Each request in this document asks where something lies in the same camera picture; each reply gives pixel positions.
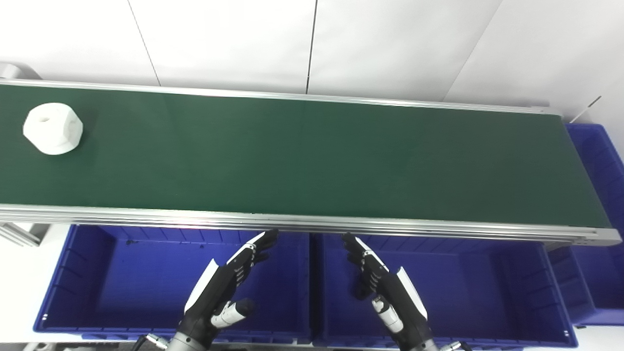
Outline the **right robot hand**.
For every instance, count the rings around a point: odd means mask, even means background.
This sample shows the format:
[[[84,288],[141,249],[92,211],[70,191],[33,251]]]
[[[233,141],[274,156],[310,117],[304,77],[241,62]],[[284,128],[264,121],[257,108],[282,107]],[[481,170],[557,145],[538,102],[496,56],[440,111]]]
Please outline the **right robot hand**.
[[[360,238],[341,236],[347,259],[359,269],[354,296],[371,300],[373,309],[402,351],[437,351],[428,313],[407,271],[393,273]]]

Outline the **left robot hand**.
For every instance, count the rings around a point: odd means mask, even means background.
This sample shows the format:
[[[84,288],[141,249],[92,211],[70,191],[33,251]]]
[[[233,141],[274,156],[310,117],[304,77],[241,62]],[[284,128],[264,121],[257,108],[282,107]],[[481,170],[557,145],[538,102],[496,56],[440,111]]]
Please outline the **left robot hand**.
[[[183,318],[170,340],[170,351],[207,351],[222,329],[254,311],[249,298],[234,301],[236,289],[247,280],[254,265],[267,260],[279,230],[263,231],[242,244],[224,265],[210,260],[187,300]]]

